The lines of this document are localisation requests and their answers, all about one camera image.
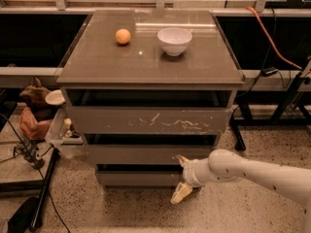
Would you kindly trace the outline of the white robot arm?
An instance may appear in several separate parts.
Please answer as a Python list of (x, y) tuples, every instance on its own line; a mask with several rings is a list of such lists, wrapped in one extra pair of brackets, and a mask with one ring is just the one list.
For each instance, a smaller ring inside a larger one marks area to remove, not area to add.
[(177, 155), (183, 167), (171, 203), (178, 204), (197, 187), (209, 182), (226, 183), (238, 178), (263, 186), (304, 208), (301, 233), (311, 233), (311, 170), (246, 159), (224, 149), (213, 150), (207, 158), (189, 160)]

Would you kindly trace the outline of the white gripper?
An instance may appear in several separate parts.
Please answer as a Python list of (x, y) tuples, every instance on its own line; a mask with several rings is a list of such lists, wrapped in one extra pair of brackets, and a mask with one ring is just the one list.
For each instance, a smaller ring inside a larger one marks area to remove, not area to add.
[(195, 173), (195, 166), (198, 163), (197, 159), (188, 160), (184, 156), (178, 154), (176, 156), (180, 165), (183, 167), (183, 178), (186, 183), (178, 183), (171, 197), (172, 204), (180, 203), (184, 198), (192, 193), (192, 188), (201, 187), (204, 183), (198, 178)]

